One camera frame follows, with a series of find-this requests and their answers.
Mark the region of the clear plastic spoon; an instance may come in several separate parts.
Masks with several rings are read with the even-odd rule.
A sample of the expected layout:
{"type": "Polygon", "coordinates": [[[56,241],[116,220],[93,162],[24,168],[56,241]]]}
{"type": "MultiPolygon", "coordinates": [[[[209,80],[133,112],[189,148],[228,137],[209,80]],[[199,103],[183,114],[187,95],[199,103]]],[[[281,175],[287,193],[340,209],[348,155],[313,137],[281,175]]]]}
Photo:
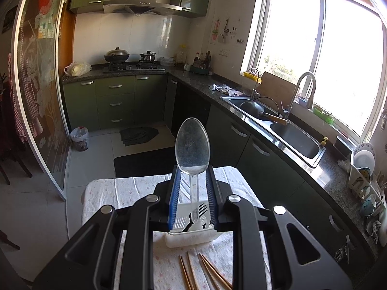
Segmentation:
{"type": "Polygon", "coordinates": [[[175,141],[175,156],[182,172],[190,176],[190,200],[199,201],[199,177],[209,165],[211,148],[207,132],[197,118],[187,118],[175,141]]]}

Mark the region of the wooden chopstick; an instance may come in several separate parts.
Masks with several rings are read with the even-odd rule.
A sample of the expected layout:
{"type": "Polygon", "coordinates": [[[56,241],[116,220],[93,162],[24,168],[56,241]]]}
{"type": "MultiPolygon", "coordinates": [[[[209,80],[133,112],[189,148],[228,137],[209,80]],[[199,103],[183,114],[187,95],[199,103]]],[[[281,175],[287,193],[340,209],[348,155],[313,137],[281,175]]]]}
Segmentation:
{"type": "Polygon", "coordinates": [[[186,289],[187,290],[192,290],[192,286],[191,286],[191,282],[190,282],[190,277],[188,275],[188,272],[186,270],[186,266],[184,264],[184,260],[183,260],[181,255],[179,256],[179,261],[180,261],[180,265],[181,265],[181,269],[182,269],[182,275],[183,275],[183,278],[184,278],[184,283],[185,283],[186,289]]]}
{"type": "Polygon", "coordinates": [[[216,267],[205,257],[205,255],[200,254],[201,258],[204,260],[204,263],[207,264],[213,273],[218,277],[219,280],[227,287],[227,289],[233,289],[232,284],[216,269],[216,267]]]}
{"type": "Polygon", "coordinates": [[[192,280],[193,280],[193,288],[195,290],[199,290],[199,284],[197,282],[197,278],[195,276],[195,270],[194,270],[194,266],[192,264],[192,260],[191,260],[191,257],[190,257],[190,254],[189,252],[187,251],[186,252],[186,255],[187,255],[187,258],[188,258],[188,265],[190,267],[190,272],[191,272],[191,275],[192,275],[192,280]]]}
{"type": "Polygon", "coordinates": [[[206,271],[206,274],[208,275],[208,278],[211,280],[211,283],[213,285],[213,287],[216,289],[216,290],[220,290],[220,287],[218,286],[217,282],[215,281],[214,277],[212,276],[212,274],[210,273],[210,270],[208,268],[208,265],[207,263],[205,262],[205,260],[203,259],[202,257],[202,254],[199,253],[198,254],[198,257],[199,259],[201,260],[201,263],[202,263],[202,266],[204,267],[205,271],[206,271]]]}

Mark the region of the tall steel kitchen faucet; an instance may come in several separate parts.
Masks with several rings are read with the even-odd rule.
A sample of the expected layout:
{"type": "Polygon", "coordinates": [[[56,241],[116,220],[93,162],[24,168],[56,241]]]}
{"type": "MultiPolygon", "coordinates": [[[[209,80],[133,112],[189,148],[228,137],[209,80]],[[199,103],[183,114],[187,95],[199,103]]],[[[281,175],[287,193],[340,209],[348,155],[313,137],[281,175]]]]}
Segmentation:
{"type": "Polygon", "coordinates": [[[306,109],[312,110],[313,108],[313,99],[314,99],[315,90],[317,87],[317,81],[316,81],[315,75],[311,71],[306,71],[305,73],[301,74],[301,76],[299,77],[287,108],[284,108],[284,106],[281,105],[283,109],[284,119],[289,118],[289,115],[293,109],[293,104],[295,102],[296,96],[299,93],[300,85],[304,78],[307,78],[304,86],[305,87],[311,86],[311,89],[309,90],[305,88],[300,95],[306,99],[306,109]]]}

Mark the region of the white plastic utensil holder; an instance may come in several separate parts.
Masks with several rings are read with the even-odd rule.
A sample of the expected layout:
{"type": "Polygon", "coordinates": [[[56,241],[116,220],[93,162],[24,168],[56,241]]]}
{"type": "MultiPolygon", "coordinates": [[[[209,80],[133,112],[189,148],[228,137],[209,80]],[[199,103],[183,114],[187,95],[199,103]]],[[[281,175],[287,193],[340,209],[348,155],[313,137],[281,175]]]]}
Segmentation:
{"type": "Polygon", "coordinates": [[[180,203],[172,230],[165,233],[165,243],[169,248],[204,244],[222,235],[217,232],[211,222],[208,201],[199,202],[198,220],[192,221],[192,207],[190,203],[180,203]]]}

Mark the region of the white floral tablecloth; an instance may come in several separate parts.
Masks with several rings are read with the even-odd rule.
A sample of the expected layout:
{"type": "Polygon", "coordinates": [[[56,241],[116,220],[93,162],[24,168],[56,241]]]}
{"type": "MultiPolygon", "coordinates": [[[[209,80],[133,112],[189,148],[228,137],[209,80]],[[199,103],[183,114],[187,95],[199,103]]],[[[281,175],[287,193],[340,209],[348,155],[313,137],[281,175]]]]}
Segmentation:
{"type": "MultiPolygon", "coordinates": [[[[218,181],[216,171],[206,172],[209,207],[214,228],[231,232],[234,289],[266,289],[266,264],[261,246],[260,222],[268,210],[252,205],[234,194],[229,184],[218,181]]],[[[121,264],[120,289],[153,289],[156,275],[154,232],[169,232],[179,207],[180,170],[169,180],[156,184],[130,206],[117,209],[100,206],[85,218],[76,234],[90,249],[88,262],[77,264],[72,289],[113,289],[115,272],[121,264]]]]}

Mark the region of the stainless steel sink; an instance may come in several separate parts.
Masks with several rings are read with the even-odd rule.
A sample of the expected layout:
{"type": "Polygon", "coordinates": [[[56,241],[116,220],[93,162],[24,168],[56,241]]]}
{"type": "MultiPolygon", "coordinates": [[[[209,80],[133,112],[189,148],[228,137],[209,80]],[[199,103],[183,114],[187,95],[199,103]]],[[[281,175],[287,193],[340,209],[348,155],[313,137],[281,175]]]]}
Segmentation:
{"type": "MultiPolygon", "coordinates": [[[[284,147],[290,149],[309,167],[317,167],[325,153],[325,147],[321,146],[320,143],[317,142],[310,134],[304,132],[304,130],[293,124],[291,121],[287,121],[287,125],[284,126],[280,123],[270,121],[263,116],[261,118],[250,116],[248,113],[240,109],[241,103],[246,100],[250,100],[247,97],[222,97],[222,99],[237,110],[237,115],[242,115],[245,118],[248,118],[258,127],[262,128],[269,139],[272,140],[272,143],[275,143],[278,147],[283,145],[284,147]]],[[[280,117],[279,115],[275,115],[274,111],[267,108],[264,104],[257,101],[255,102],[261,105],[265,112],[280,117]]]]}

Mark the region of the small trash bin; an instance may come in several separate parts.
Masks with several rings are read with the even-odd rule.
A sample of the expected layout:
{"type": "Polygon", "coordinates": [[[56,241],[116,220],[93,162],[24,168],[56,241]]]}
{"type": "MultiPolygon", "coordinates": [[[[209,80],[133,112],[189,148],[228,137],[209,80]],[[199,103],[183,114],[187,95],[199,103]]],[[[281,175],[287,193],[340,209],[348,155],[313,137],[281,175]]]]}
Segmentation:
{"type": "Polygon", "coordinates": [[[75,150],[81,152],[88,149],[89,131],[86,127],[74,128],[70,133],[70,137],[75,150]]]}

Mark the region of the green lower cabinets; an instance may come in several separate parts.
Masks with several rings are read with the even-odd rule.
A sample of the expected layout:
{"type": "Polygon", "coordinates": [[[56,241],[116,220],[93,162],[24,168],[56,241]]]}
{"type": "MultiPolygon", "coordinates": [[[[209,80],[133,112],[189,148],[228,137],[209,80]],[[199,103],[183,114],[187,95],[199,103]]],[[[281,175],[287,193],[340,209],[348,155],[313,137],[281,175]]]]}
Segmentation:
{"type": "MultiPolygon", "coordinates": [[[[347,187],[331,143],[316,168],[290,149],[278,147],[255,123],[209,89],[212,79],[173,71],[161,75],[66,78],[64,105],[72,128],[90,130],[86,151],[72,151],[69,190],[83,191],[97,179],[167,174],[174,164],[172,146],[181,123],[194,116],[205,125],[210,163],[237,168],[267,208],[284,204],[329,253],[348,250],[343,268],[354,282],[366,274],[378,250],[365,232],[359,202],[347,187]],[[126,147],[120,131],[152,127],[159,134],[126,147]]],[[[322,135],[292,116],[290,121],[317,142],[322,135]]]]}

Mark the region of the wooden cutting board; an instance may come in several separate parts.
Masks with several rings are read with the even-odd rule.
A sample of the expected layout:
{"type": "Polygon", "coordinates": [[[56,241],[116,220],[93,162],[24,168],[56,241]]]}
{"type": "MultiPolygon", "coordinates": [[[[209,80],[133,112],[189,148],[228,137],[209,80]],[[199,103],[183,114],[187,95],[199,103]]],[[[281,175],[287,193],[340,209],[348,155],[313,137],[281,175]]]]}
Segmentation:
{"type": "Polygon", "coordinates": [[[265,71],[261,76],[258,93],[274,99],[279,107],[288,108],[295,86],[292,82],[265,71]]]}

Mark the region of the condiment bottles tray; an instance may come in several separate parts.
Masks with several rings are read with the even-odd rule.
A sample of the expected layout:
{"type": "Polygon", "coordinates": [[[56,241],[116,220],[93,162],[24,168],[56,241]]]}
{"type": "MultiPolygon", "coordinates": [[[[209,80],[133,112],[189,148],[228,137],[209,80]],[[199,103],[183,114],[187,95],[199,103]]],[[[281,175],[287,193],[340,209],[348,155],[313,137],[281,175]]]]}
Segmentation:
{"type": "Polygon", "coordinates": [[[211,74],[211,52],[206,54],[196,52],[193,64],[190,67],[190,71],[200,75],[211,74]]]}

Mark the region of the steel pot with lid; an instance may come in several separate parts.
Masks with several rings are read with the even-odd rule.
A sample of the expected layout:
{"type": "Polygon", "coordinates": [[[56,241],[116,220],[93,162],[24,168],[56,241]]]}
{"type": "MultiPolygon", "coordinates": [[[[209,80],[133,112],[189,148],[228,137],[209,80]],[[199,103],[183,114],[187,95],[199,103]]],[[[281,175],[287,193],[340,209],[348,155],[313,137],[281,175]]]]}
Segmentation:
{"type": "Polygon", "coordinates": [[[146,51],[140,55],[141,62],[154,62],[156,59],[156,53],[152,51],[146,51]]]}

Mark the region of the black wok with lid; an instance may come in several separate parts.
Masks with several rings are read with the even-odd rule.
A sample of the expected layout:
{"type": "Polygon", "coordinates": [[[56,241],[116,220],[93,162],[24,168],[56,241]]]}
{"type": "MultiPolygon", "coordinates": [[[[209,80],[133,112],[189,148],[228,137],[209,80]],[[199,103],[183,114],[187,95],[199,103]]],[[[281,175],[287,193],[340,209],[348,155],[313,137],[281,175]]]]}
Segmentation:
{"type": "Polygon", "coordinates": [[[104,55],[104,59],[107,62],[116,64],[125,63],[128,58],[129,53],[126,50],[120,49],[118,46],[104,55]]]}

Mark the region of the dish rack with plates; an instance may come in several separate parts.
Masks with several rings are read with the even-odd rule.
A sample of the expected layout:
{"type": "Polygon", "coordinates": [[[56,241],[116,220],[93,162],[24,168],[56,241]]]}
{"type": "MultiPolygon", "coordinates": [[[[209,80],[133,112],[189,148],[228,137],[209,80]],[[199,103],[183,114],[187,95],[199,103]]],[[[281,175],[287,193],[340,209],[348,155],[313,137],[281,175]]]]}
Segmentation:
{"type": "Polygon", "coordinates": [[[348,187],[361,202],[359,214],[375,244],[386,245],[386,194],[374,176],[376,155],[370,143],[359,144],[350,156],[348,187]]]}

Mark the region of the white plastic bag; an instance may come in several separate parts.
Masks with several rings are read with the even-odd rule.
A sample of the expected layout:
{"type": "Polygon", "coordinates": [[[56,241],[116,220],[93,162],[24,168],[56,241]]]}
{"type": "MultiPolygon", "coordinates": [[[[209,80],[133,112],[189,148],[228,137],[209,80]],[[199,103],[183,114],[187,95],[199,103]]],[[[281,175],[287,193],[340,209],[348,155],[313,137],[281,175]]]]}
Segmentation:
{"type": "Polygon", "coordinates": [[[72,62],[64,68],[64,73],[68,77],[80,77],[89,71],[92,67],[87,62],[72,62]]]}

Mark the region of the sliding glass door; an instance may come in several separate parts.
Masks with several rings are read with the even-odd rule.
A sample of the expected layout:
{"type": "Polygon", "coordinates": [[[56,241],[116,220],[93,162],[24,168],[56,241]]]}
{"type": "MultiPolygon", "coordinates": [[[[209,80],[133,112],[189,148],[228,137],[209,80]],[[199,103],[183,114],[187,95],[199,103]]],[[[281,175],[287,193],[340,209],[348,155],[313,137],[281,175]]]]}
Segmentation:
{"type": "Polygon", "coordinates": [[[64,181],[69,155],[69,130],[60,92],[58,46],[60,20],[64,0],[20,0],[13,27],[10,53],[11,73],[15,87],[16,106],[22,118],[35,159],[56,188],[66,199],[64,181]],[[28,59],[29,74],[39,108],[43,132],[33,137],[26,118],[20,93],[19,66],[28,59]]]}

